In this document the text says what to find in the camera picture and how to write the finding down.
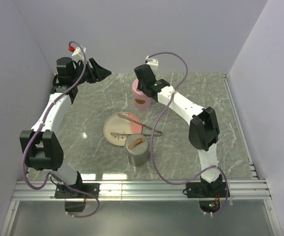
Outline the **pink round lid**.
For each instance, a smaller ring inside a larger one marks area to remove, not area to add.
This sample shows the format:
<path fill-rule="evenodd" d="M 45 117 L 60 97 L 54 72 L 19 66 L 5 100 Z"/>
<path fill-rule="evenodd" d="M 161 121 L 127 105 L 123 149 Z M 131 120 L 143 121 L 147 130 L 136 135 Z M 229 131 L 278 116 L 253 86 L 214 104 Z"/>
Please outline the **pink round lid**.
<path fill-rule="evenodd" d="M 146 97 L 146 95 L 143 93 L 143 91 L 139 90 L 138 89 L 138 79 L 135 79 L 132 83 L 132 92 L 134 94 L 134 96 L 137 96 L 137 97 Z"/>

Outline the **pink cylindrical container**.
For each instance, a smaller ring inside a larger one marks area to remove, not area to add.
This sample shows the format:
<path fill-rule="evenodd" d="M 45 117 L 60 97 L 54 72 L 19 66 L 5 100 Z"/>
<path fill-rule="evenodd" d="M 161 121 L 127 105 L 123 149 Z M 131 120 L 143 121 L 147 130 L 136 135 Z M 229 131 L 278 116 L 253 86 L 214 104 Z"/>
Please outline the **pink cylindrical container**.
<path fill-rule="evenodd" d="M 151 98 L 146 97 L 137 97 L 133 94 L 133 104 L 136 109 L 146 111 L 151 106 Z"/>

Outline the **grey round lid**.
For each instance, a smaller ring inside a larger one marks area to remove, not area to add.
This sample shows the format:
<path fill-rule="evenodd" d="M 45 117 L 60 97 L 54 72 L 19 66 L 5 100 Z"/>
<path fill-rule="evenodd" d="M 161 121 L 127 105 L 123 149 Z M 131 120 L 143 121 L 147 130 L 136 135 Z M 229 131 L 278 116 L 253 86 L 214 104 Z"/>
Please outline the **grey round lid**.
<path fill-rule="evenodd" d="M 143 134 L 131 134 L 125 141 L 125 151 L 128 155 L 139 157 L 149 150 L 149 142 Z"/>

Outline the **grey cylindrical container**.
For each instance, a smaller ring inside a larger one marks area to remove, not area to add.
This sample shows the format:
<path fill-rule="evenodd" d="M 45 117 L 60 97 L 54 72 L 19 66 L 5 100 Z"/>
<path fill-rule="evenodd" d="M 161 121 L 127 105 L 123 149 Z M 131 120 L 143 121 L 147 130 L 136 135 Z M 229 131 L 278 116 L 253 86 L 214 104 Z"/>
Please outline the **grey cylindrical container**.
<path fill-rule="evenodd" d="M 130 165 L 144 165 L 149 156 L 149 142 L 143 134 L 131 134 L 125 141 L 125 151 Z"/>

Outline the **metal tongs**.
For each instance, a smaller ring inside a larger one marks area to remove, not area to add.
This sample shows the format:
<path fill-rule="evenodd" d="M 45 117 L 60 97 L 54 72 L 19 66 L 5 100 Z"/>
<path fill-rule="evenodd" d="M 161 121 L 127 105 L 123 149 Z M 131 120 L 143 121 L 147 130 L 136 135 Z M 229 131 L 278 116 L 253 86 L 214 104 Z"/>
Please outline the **metal tongs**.
<path fill-rule="evenodd" d="M 151 129 L 142 125 L 142 121 L 129 112 L 113 114 L 109 119 L 110 132 L 119 134 L 151 134 Z"/>

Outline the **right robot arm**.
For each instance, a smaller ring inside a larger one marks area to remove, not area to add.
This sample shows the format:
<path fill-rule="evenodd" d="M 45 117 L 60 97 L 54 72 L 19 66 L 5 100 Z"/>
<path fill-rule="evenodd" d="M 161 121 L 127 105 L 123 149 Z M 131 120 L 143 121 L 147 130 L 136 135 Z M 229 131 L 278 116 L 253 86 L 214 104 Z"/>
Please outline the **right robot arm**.
<path fill-rule="evenodd" d="M 168 105 L 189 125 L 189 142 L 197 149 L 201 169 L 205 170 L 200 175 L 201 190 L 208 197 L 215 195 L 222 182 L 221 172 L 217 168 L 217 142 L 220 128 L 215 110 L 191 102 L 164 79 L 157 80 L 148 64 L 136 67 L 134 72 L 140 91 L 148 98 Z"/>

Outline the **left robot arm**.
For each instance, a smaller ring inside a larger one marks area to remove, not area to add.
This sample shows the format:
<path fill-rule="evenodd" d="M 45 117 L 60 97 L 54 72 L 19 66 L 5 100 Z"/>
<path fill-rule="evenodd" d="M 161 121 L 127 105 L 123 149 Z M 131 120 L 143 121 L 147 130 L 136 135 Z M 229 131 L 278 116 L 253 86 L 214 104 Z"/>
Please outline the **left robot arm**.
<path fill-rule="evenodd" d="M 81 175 L 64 162 L 63 148 L 56 132 L 64 115 L 73 104 L 78 85 L 96 83 L 111 75 L 111 71 L 100 66 L 93 58 L 75 61 L 69 57 L 57 59 L 57 74 L 53 78 L 48 104 L 41 117 L 30 130 L 20 134 L 23 152 L 21 170 L 26 184 L 34 190 L 41 186 L 32 185 L 27 178 L 27 168 L 45 171 L 46 178 L 57 180 L 57 189 L 68 196 L 78 198 L 84 192 Z"/>

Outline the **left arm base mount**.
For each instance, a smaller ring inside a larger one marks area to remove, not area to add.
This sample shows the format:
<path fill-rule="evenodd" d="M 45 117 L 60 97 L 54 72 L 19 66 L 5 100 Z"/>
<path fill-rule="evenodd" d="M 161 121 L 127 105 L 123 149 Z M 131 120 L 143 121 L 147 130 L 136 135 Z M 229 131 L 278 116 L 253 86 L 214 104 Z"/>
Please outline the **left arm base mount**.
<path fill-rule="evenodd" d="M 64 209 L 68 213 L 83 212 L 86 201 L 97 199 L 99 195 L 99 183 L 82 183 L 79 188 L 74 190 L 59 184 L 55 191 L 55 199 L 64 200 Z"/>

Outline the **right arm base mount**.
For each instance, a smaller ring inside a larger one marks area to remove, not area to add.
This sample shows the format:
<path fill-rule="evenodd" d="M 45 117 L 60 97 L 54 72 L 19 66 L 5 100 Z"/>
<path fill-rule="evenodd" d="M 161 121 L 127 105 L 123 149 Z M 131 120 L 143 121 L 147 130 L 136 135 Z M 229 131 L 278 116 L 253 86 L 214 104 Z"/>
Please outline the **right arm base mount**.
<path fill-rule="evenodd" d="M 216 184 L 189 182 L 182 193 L 188 199 L 199 199 L 199 207 L 204 214 L 214 215 L 227 203 L 230 197 L 229 188 L 225 182 Z"/>

